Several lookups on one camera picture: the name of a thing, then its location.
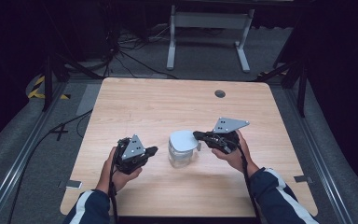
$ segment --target metal rail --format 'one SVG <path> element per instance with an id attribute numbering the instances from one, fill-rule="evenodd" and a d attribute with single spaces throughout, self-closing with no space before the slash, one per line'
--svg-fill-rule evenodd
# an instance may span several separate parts
<path id="1" fill-rule="evenodd" d="M 307 121 L 300 117 L 297 107 L 296 107 L 296 97 L 291 90 L 284 90 L 284 93 L 289 101 L 289 105 L 292 108 L 294 114 L 296 114 L 296 120 L 300 125 L 303 133 L 306 136 L 308 144 L 310 146 L 310 156 L 312 157 L 313 163 L 315 164 L 316 170 L 322 180 L 324 189 L 327 193 L 327 196 L 333 205 L 333 209 L 337 214 L 339 223 L 347 224 L 353 223 L 351 216 L 348 212 L 345 203 L 342 201 L 341 195 L 338 192 L 336 182 L 331 176 L 330 171 L 324 161 L 321 150 L 319 149 L 316 141 L 313 137 L 312 131 Z"/>
<path id="2" fill-rule="evenodd" d="M 54 106 L 59 101 L 61 95 L 63 94 L 63 91 L 65 90 L 66 83 L 60 82 L 57 83 L 56 89 L 53 93 L 53 101 L 52 104 L 48 107 L 46 112 L 42 112 L 39 118 L 37 119 L 34 128 L 32 129 L 30 135 L 28 136 L 27 140 L 25 141 L 24 146 L 22 147 L 19 155 L 17 156 L 16 160 L 14 161 L 11 168 L 8 170 L 7 175 L 1 184 L 0 187 L 0 212 L 5 205 L 5 202 L 7 201 L 8 196 L 10 195 L 11 191 L 16 186 L 21 173 L 25 172 L 25 163 L 28 160 L 31 152 L 33 151 L 33 148 L 35 144 L 38 141 L 38 138 L 40 136 L 40 132 L 44 128 L 45 124 L 48 121 L 48 117 L 53 111 Z"/>

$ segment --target metal frame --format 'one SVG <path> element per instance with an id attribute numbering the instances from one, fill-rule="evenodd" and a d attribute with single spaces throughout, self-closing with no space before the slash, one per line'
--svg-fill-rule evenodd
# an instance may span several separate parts
<path id="1" fill-rule="evenodd" d="M 7 201 L 7 198 L 9 197 L 11 191 L 16 186 L 21 176 L 21 173 L 24 172 L 25 163 L 31 156 L 32 150 L 37 143 L 40 133 L 45 127 L 45 124 L 47 123 L 48 117 L 53 111 L 54 106 L 58 103 L 60 97 L 62 96 L 65 87 L 65 82 L 56 84 L 56 90 L 53 93 L 53 101 L 51 102 L 51 105 L 48 106 L 46 112 L 42 112 L 39 116 L 34 128 L 32 129 L 30 135 L 25 141 L 25 144 L 22 147 L 19 155 L 17 156 L 13 165 L 8 170 L 7 175 L 0 187 L 0 212 L 5 205 L 5 202 Z"/>
<path id="2" fill-rule="evenodd" d="M 176 27 L 205 27 L 223 29 L 242 29 L 241 40 L 235 42 L 238 57 L 241 62 L 242 71 L 250 72 L 250 67 L 245 56 L 243 47 L 249 33 L 255 10 L 250 9 L 248 14 L 222 14 L 222 13 L 193 13 L 176 12 L 175 5 L 171 7 L 171 40 L 168 49 L 167 69 L 173 70 L 175 61 L 175 29 Z"/>
<path id="3" fill-rule="evenodd" d="M 319 177 L 322 180 L 324 189 L 327 193 L 327 196 L 330 200 L 330 203 L 333 206 L 334 211 L 336 212 L 339 223 L 353 223 L 351 220 L 351 215 L 346 207 L 345 203 L 342 201 L 342 197 L 338 192 L 336 182 L 330 174 L 330 171 L 327 167 L 327 164 L 324 161 L 321 150 L 319 149 L 316 141 L 313 137 L 310 126 L 305 119 L 298 113 L 296 109 L 296 96 L 291 90 L 284 90 L 286 97 L 289 101 L 289 105 L 292 108 L 292 111 L 296 114 L 297 123 L 300 125 L 301 130 L 306 136 L 307 142 L 310 146 L 310 156 L 315 164 L 315 168 L 319 174 Z"/>

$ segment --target gray carpet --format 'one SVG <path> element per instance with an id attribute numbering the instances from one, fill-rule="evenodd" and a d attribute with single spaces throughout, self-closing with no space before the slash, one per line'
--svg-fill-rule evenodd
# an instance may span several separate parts
<path id="1" fill-rule="evenodd" d="M 165 69 L 169 45 L 167 40 L 162 39 L 145 45 L 141 49 L 124 52 L 155 70 L 172 74 L 180 79 L 246 81 L 254 79 L 260 72 L 272 70 L 274 60 L 290 32 L 290 29 L 253 29 L 250 31 L 245 44 L 245 52 L 251 67 L 249 74 L 241 71 L 236 50 L 233 48 L 233 41 L 236 40 L 236 36 L 240 36 L 236 31 L 225 31 L 219 35 L 211 35 L 202 30 L 180 32 L 177 36 L 173 71 Z M 151 71 L 128 56 L 118 54 L 117 58 L 121 60 L 121 63 L 117 59 L 110 63 L 111 77 L 167 77 Z M 104 68 L 95 72 L 102 75 Z M 275 77 L 269 80 L 268 84 L 271 86 L 301 167 L 305 175 L 311 176 L 314 181 L 310 184 L 310 189 L 319 210 L 317 218 L 320 223 L 339 223 L 324 188 L 323 179 L 319 176 L 310 156 L 307 138 L 295 119 L 296 111 L 289 106 L 290 99 L 286 92 L 296 92 L 296 88 L 282 90 L 276 85 L 280 79 L 280 77 Z M 40 136 L 58 124 L 91 109 L 100 83 L 101 81 L 91 80 L 82 74 L 72 74 L 64 91 L 66 94 L 71 94 L 71 98 L 57 102 Z M 1 132 L 0 185 L 41 115 L 42 107 L 42 99 L 31 99 L 30 103 Z M 342 156 L 329 131 L 310 85 L 307 89 L 305 108 L 305 121 L 309 124 L 313 137 L 337 183 L 337 189 L 350 212 L 352 223 L 358 223 L 358 178 Z M 72 172 L 82 142 L 81 136 L 86 131 L 89 118 L 87 116 L 67 124 L 65 130 L 68 133 L 63 134 L 60 141 L 57 140 L 57 134 L 50 134 L 38 146 L 26 169 L 12 223 L 61 223 L 63 221 L 64 215 L 60 212 L 60 204 L 64 190 L 57 186 L 60 181 L 67 180 Z M 0 210 L 0 223 L 7 222 L 14 192 L 15 190 L 12 190 Z"/>

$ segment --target transparent cup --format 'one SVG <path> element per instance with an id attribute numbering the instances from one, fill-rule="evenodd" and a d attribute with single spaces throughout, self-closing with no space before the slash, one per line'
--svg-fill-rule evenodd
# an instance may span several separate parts
<path id="1" fill-rule="evenodd" d="M 198 141 L 191 131 L 177 131 L 171 134 L 168 143 L 168 159 L 173 168 L 183 168 L 191 163 L 193 150 Z"/>

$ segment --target metal bracket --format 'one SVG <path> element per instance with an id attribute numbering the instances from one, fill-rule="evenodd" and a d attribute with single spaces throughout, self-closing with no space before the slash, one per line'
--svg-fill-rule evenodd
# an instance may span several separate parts
<path id="1" fill-rule="evenodd" d="M 142 155 L 145 152 L 146 152 L 146 149 L 142 145 L 142 142 L 139 139 L 138 135 L 134 134 L 132 139 L 130 140 L 129 144 L 127 145 L 126 150 L 124 151 L 123 155 L 121 156 L 121 159 L 127 160 L 129 158 Z"/>
<path id="2" fill-rule="evenodd" d="M 231 133 L 239 128 L 243 128 L 250 124 L 247 120 L 239 120 L 239 119 L 227 119 L 227 118 L 219 118 L 216 122 L 216 125 L 213 128 L 214 133 Z"/>

